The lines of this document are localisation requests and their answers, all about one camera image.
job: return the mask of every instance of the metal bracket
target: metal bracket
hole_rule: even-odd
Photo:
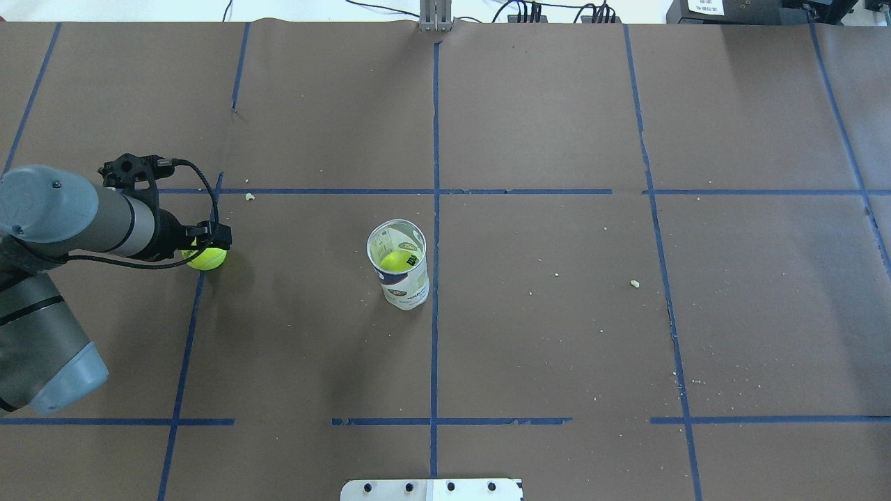
[[[452,31],[452,0],[421,0],[421,31]]]
[[[522,501],[520,479],[351,480],[340,501]]]

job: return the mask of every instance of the black cable bundle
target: black cable bundle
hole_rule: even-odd
[[[510,4],[517,4],[517,22],[542,22],[542,7],[548,4],[539,4],[538,2],[530,2],[528,5],[523,0],[508,0],[504,2],[502,6],[498,9],[498,12],[495,13],[495,16],[492,18],[492,22],[496,22],[498,20],[498,16],[501,15],[502,11],[505,7]],[[566,7],[567,5],[554,5],[555,7]]]
[[[582,16],[582,12],[584,12],[584,9],[587,9],[588,7],[591,7],[591,23],[606,24],[616,22],[616,11],[615,9],[610,7],[609,4],[607,4],[606,0],[603,0],[603,3],[600,6],[597,6],[595,4],[583,5],[582,8],[578,10],[576,18],[572,22],[578,22],[578,19]]]

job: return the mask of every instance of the table surface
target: table surface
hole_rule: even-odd
[[[235,240],[207,273],[51,273],[110,379],[0,420],[4,495],[888,499],[891,55],[863,48],[889,42],[0,24],[6,168],[186,158]],[[165,179],[163,207],[206,218],[197,186]],[[409,312],[364,253],[391,218],[429,241]]]

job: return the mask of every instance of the metal plate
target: metal plate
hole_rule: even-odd
[[[351,480],[340,491],[340,501],[522,501],[523,480]]]

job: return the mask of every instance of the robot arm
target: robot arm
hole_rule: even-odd
[[[178,165],[193,167],[214,200],[212,221],[183,226],[159,207],[156,179]],[[73,250],[156,262],[177,250],[229,249],[207,179],[187,160],[126,154],[99,173],[103,187],[46,166],[11,170],[0,180],[0,417],[31,405],[50,414],[101,386],[108,370],[45,273],[75,259]],[[147,189],[136,183],[147,182]]]

